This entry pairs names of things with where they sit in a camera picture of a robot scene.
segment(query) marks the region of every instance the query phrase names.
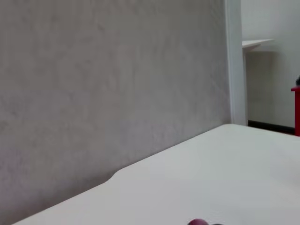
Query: textured wall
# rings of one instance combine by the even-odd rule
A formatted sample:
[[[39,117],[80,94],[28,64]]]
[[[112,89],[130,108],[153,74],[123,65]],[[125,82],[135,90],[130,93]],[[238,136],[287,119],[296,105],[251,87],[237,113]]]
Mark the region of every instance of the textured wall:
[[[0,1],[0,224],[230,121],[222,0]]]
[[[295,127],[291,88],[300,75],[300,1],[241,3],[244,40],[275,39],[247,54],[249,119]]]

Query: white table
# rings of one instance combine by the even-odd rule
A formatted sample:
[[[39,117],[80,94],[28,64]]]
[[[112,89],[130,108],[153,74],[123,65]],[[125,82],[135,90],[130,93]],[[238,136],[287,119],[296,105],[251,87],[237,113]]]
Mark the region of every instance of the white table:
[[[288,225],[299,214],[300,139],[225,125],[17,225]]]
[[[263,40],[250,40],[250,41],[243,41],[243,63],[244,63],[244,77],[245,81],[247,82],[247,72],[246,72],[246,53],[259,47],[260,45],[267,44],[271,41],[274,41],[273,39],[263,39]],[[248,102],[247,99],[247,83],[245,83],[245,102]]]

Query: white wall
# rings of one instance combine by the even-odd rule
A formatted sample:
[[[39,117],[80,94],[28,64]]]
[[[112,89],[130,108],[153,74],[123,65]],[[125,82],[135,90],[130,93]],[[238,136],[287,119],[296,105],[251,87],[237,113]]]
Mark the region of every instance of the white wall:
[[[294,127],[300,75],[300,1],[241,0],[243,40],[275,42],[247,54],[249,120]]]

